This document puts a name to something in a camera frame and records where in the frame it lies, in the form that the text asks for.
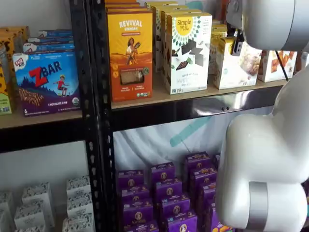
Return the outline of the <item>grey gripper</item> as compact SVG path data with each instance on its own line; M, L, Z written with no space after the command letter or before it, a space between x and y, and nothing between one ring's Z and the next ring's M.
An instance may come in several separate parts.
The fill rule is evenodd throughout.
M242 28L242 0L229 0L226 9L226 22L235 28ZM243 32L237 30L232 55L240 56L243 45Z

